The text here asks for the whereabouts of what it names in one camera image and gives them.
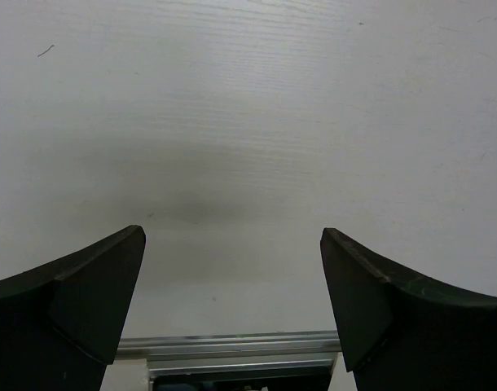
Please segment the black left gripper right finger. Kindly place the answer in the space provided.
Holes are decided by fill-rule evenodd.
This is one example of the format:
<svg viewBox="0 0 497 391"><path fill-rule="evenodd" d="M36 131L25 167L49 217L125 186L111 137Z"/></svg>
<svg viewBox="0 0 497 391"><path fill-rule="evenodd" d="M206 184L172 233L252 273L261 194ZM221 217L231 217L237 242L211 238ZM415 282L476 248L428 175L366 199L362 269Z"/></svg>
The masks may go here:
<svg viewBox="0 0 497 391"><path fill-rule="evenodd" d="M334 228L320 251L358 389L497 390L497 297L430 278Z"/></svg>

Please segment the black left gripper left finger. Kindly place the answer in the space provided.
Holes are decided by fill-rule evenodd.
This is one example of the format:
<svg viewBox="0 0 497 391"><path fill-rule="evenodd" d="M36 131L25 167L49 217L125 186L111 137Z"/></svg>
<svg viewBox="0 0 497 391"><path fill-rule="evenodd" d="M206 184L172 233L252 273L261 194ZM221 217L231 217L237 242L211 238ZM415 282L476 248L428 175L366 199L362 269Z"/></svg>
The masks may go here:
<svg viewBox="0 0 497 391"><path fill-rule="evenodd" d="M146 235L128 226L0 280L0 390L98 390L113 364Z"/></svg>

